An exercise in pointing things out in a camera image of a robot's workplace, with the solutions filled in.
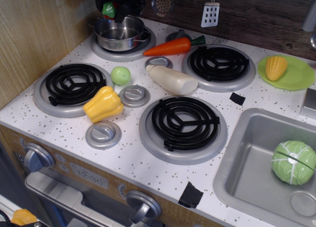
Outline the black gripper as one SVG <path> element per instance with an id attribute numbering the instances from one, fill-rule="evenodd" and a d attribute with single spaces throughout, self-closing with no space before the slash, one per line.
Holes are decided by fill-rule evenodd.
<path id="1" fill-rule="evenodd" d="M 145 0 L 95 0 L 99 12 L 103 13 L 104 3 L 108 1 L 116 4 L 116 23 L 122 23 L 127 15 L 140 16 L 146 5 Z"/>

